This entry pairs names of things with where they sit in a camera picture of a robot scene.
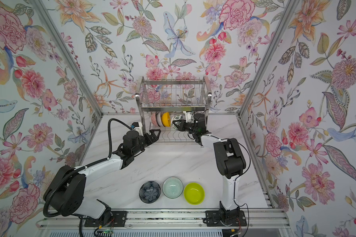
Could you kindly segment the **pale celadon bowl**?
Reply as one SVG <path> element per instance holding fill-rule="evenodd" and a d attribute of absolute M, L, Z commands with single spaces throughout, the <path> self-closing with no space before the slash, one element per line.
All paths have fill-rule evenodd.
<path fill-rule="evenodd" d="M 182 194 L 184 186 L 180 179 L 176 177 L 169 177 L 164 181 L 162 189 L 166 197 L 175 199 Z"/>

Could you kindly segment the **yellow bowl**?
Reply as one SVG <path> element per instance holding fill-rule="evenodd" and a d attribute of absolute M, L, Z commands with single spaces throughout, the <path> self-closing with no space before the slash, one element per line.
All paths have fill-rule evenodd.
<path fill-rule="evenodd" d="M 170 127 L 171 126 L 170 113 L 169 112 L 164 112 L 161 115 L 161 121 L 162 121 L 164 127 Z"/>

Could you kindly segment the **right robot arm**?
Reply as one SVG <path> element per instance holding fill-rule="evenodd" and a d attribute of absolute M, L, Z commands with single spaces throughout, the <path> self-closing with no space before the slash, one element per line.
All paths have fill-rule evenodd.
<path fill-rule="evenodd" d="M 172 127 L 187 132 L 202 147 L 214 151 L 218 172 L 222 176 L 222 199 L 217 211 L 222 224 L 231 225 L 239 218 L 240 206 L 236 201 L 239 178 L 247 168 L 247 162 L 241 151 L 241 144 L 235 138 L 219 138 L 207 130 L 207 119 L 204 114 L 187 113 L 183 119 L 173 119 Z"/>

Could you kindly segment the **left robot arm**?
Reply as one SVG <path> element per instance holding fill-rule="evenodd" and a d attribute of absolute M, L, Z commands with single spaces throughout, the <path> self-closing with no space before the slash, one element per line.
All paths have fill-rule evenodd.
<path fill-rule="evenodd" d="M 85 197 L 85 188 L 92 182 L 119 171 L 130 165 L 134 158 L 159 140 L 161 130 L 152 129 L 144 135 L 138 131 L 128 131 L 117 150 L 109 157 L 85 166 L 59 169 L 44 193 L 43 215 L 47 218 L 62 215 L 88 217 L 103 224 L 112 219 L 111 207 L 98 199 Z"/>

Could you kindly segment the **green leaf pattern bowl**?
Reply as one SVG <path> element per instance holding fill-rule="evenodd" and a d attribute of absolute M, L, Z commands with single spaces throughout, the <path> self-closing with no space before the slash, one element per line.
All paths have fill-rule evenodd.
<path fill-rule="evenodd" d="M 174 115 L 171 119 L 171 127 L 175 130 L 177 130 L 176 123 L 178 120 L 182 119 L 182 115 Z"/>

